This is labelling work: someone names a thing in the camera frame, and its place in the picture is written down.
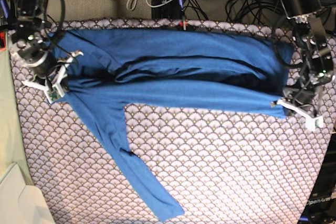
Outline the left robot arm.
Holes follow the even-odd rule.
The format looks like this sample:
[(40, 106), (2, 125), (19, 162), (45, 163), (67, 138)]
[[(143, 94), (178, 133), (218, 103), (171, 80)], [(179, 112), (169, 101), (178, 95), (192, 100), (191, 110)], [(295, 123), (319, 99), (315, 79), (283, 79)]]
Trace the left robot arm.
[(293, 20), (292, 35), (301, 49), (302, 63), (281, 64), (289, 69), (299, 69), (299, 79), (292, 86), (284, 88), (285, 100), (294, 106), (311, 104), (323, 85), (335, 78), (331, 50), (327, 45), (327, 33), (322, 20), (317, 17), (321, 11), (320, 0), (280, 0), (284, 16), (279, 20)]

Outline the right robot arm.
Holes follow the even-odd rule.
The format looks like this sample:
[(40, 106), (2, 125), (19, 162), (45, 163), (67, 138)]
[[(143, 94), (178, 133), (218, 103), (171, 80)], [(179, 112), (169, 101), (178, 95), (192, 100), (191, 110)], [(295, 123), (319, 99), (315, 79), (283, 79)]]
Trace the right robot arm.
[(17, 0), (14, 32), (9, 39), (9, 52), (23, 60), (34, 74), (46, 79), (57, 68), (58, 62), (51, 48), (61, 38), (65, 19), (65, 0), (60, 0), (60, 20), (52, 37), (44, 37), (42, 30), (50, 27), (46, 21), (49, 0)]

